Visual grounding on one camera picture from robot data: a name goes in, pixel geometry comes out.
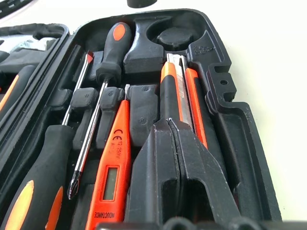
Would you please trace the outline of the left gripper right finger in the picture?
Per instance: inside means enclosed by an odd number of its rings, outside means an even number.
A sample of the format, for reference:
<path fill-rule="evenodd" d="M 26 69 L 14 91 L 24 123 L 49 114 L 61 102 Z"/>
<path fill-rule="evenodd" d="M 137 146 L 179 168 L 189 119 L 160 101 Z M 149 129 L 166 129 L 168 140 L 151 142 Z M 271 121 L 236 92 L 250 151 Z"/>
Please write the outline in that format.
<path fill-rule="evenodd" d="M 229 223 L 240 216 L 224 173 L 214 156 L 181 121 L 169 120 L 183 174 L 183 213 L 192 222 Z"/>

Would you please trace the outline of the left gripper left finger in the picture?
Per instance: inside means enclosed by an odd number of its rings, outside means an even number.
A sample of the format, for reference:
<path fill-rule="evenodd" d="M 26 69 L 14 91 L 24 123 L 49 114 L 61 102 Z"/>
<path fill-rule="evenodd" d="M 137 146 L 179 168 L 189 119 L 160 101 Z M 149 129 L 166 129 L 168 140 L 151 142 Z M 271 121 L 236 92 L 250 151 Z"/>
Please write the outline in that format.
<path fill-rule="evenodd" d="M 180 170 L 166 120 L 156 122 L 132 167 L 126 222 L 165 223 L 179 213 Z"/>

